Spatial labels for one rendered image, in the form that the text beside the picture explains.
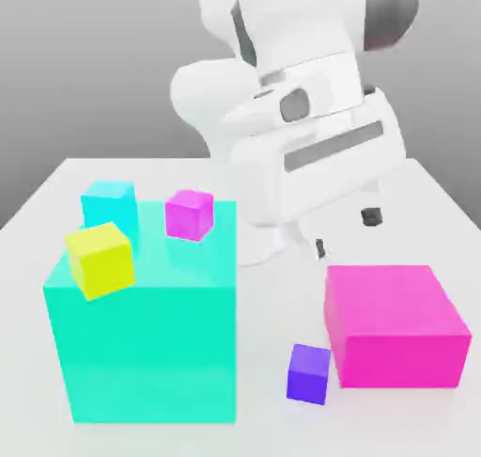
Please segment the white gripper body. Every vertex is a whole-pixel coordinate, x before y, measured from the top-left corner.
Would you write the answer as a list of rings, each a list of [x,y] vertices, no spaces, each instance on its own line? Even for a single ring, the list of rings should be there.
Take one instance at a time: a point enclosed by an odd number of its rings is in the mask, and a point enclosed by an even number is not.
[[[371,87],[361,105],[241,139],[231,152],[242,217],[280,227],[401,165],[406,148],[385,94]]]

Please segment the small magenta cube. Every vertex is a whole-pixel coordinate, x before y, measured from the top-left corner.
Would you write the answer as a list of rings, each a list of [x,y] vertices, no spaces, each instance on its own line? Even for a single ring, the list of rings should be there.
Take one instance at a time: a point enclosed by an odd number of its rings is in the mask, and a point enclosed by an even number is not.
[[[214,198],[211,193],[179,190],[164,204],[166,234],[200,242],[213,228]]]

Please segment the small purple cube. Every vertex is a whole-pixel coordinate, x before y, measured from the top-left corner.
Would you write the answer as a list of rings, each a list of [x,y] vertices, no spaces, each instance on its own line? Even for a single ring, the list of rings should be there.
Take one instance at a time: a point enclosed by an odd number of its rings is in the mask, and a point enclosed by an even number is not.
[[[324,405],[330,361],[329,349],[295,344],[287,371],[287,398]]]

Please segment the small cyan cube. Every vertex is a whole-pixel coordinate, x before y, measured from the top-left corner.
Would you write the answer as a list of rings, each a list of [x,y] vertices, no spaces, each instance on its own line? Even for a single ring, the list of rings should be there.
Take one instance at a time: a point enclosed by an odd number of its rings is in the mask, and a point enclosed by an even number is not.
[[[81,195],[85,229],[113,222],[139,246],[138,208],[132,181],[94,181]]]

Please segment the small yellow cube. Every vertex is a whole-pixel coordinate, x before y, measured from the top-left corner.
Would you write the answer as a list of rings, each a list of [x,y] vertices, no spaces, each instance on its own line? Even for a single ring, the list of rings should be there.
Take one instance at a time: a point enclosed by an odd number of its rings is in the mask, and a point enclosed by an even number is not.
[[[87,301],[135,283],[131,241],[113,223],[65,237],[70,271]]]

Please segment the large pink box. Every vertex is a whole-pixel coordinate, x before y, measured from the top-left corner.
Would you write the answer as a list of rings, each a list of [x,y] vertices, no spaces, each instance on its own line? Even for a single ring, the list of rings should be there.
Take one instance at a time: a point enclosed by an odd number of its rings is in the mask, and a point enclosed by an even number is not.
[[[324,320],[343,388],[455,388],[472,333],[425,265],[331,265]]]

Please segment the large teal box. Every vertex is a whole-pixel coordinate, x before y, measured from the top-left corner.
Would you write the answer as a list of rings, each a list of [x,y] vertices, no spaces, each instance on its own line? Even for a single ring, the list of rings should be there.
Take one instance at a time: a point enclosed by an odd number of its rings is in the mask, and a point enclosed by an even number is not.
[[[87,301],[61,258],[43,286],[77,423],[232,423],[237,416],[237,207],[216,201],[200,242],[139,206],[135,283]]]

